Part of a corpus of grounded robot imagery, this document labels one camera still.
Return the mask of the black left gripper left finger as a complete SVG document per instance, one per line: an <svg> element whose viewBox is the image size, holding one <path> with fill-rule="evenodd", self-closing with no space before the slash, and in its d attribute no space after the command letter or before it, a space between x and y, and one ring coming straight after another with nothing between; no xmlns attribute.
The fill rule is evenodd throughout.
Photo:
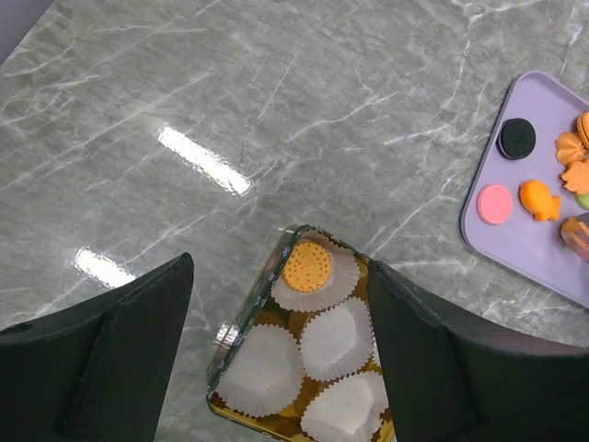
<svg viewBox="0 0 589 442"><path fill-rule="evenodd" d="M1 331L4 441L152 441L193 286L188 253Z"/></svg>

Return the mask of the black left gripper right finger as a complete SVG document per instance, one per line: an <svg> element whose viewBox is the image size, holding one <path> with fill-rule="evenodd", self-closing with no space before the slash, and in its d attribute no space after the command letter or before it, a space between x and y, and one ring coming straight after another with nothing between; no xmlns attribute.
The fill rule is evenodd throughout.
<svg viewBox="0 0 589 442"><path fill-rule="evenodd" d="M400 441L584 441L588 351L486 320L371 262L367 293Z"/></svg>

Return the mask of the green gold cookie tin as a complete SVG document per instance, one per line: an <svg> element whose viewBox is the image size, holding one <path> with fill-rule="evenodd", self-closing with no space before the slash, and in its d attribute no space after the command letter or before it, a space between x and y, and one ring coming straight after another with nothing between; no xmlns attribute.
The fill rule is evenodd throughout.
<svg viewBox="0 0 589 442"><path fill-rule="evenodd" d="M360 279L353 292L344 300L349 297L358 297L366 304L370 313L367 294L368 259L362 253L356 251L348 244L334 238L330 233L320 227L312 225L290 227L286 229L280 237L278 244L272 251L270 258L267 260L264 269L257 278L255 285L250 290L236 318L228 327L219 332L217 348L213 360L207 370L206 402L209 409L215 415L279 441L316 441L303 432L300 425L301 419L309 403L330 385L333 385L342 378L369 371L377 372L384 378L379 353L376 348L375 330L371 313L373 352L368 362L358 372L332 381L316 381L310 378L305 372L299 349L302 331L312 319L329 308L312 312L287 310L281 308L277 304L271 296L271 291L281 275L283 267L290 256L292 247L309 232L317 232L325 235L336 244L353 252L360 268ZM297 399L287 408L279 413L265 417L250 417L227 407L225 402L217 394L216 388L221 377L232 363L249 331L252 327L262 324L276 325L288 330L294 336L297 342L304 378L302 389ZM389 405L381 414L381 419L381 427L373 434L370 441L394 440L396 432Z"/></svg>

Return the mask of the round orange cookie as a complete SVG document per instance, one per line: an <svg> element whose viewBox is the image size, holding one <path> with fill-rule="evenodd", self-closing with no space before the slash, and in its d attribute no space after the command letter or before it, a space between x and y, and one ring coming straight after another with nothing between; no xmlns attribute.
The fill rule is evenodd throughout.
<svg viewBox="0 0 589 442"><path fill-rule="evenodd" d="M333 272L330 253L314 241L296 244L285 264L282 278L296 292L311 293L327 284Z"/></svg>

